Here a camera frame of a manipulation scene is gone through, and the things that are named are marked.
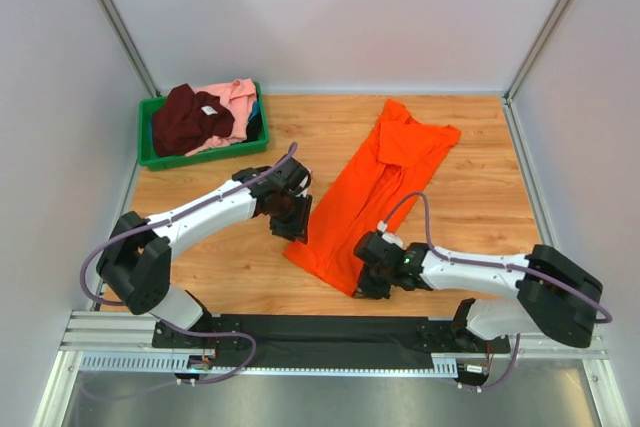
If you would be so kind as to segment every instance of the maroon cloth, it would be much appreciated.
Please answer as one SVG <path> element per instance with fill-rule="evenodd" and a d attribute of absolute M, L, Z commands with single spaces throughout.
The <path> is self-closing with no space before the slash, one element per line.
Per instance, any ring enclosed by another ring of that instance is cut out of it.
<path fill-rule="evenodd" d="M 215 113 L 207 115 L 202 109 L 205 106 Z M 220 105 L 219 97 L 206 92 L 194 94 L 188 84 L 182 84 L 172 89 L 162 108 L 154 112 L 151 126 L 158 157 L 184 155 L 214 135 L 229 137 L 233 115 Z"/>

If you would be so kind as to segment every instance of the wood grain surface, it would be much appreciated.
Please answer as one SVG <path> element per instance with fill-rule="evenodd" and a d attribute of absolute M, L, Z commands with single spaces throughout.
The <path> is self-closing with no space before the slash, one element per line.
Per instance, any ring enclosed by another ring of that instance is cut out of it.
<path fill-rule="evenodd" d="M 146 216 L 175 208 L 242 168 L 273 164 L 292 141 L 299 143 L 296 158 L 313 171 L 317 202 L 371 131 L 386 98 L 266 96 L 267 152 L 160 172 L 143 169 L 132 209 Z M 436 245 L 487 254 L 529 251 L 538 234 L 499 98 L 393 98 L 423 123 L 462 131 L 426 188 Z M 419 202 L 398 234 L 407 244 L 424 239 Z M 220 313 L 451 316 L 462 299 L 482 297 L 394 288 L 389 300 L 352 299 L 286 260 L 285 245 L 270 234 L 266 217 L 255 218 L 194 245 L 173 263 L 171 279 Z"/>

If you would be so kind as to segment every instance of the clothing tag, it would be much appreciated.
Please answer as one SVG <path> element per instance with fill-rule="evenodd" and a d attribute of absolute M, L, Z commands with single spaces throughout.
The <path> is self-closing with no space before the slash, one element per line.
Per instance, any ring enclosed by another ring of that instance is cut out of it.
<path fill-rule="evenodd" d="M 217 114 L 218 113 L 210 105 L 205 105 L 204 107 L 201 107 L 201 108 L 202 108 L 202 111 L 207 115 L 213 115 L 213 114 Z"/>

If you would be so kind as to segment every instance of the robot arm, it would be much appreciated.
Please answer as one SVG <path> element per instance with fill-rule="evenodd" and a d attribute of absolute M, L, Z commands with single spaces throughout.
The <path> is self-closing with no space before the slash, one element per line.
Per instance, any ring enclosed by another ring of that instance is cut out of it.
<path fill-rule="evenodd" d="M 274 235 L 307 241 L 310 172 L 289 158 L 276 171 L 244 187 L 265 171 L 267 167 L 242 170 L 205 196 L 148 219 L 135 212 L 123 215 L 111 237 L 146 224 L 161 226 L 105 249 L 98 274 L 133 314 L 150 312 L 184 330 L 210 331 L 211 314 L 206 308 L 189 293 L 170 285 L 173 260 L 219 230 L 260 214 L 271 217 L 269 227 Z"/>
<path fill-rule="evenodd" d="M 473 348 L 477 339 L 535 332 L 569 346 L 590 345 L 595 308 L 532 274 L 568 284 L 595 304 L 602 284 L 552 247 L 536 245 L 531 254 L 510 256 L 453 252 L 423 243 L 404 249 L 402 241 L 383 228 L 365 234 L 354 254 L 365 263 L 359 283 L 364 296 L 389 297 L 391 285 L 397 285 L 405 290 L 461 289 L 501 297 L 460 304 L 452 328 L 466 349 Z"/>

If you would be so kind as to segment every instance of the blue cloth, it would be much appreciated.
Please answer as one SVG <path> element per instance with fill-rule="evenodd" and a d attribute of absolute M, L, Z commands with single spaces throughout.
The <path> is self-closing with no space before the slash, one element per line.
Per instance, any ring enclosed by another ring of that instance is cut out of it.
<path fill-rule="evenodd" d="M 253 119 L 259 113 L 260 113 L 260 103 L 256 100 L 253 103 L 253 108 L 251 109 L 251 114 L 249 114 L 249 120 Z"/>

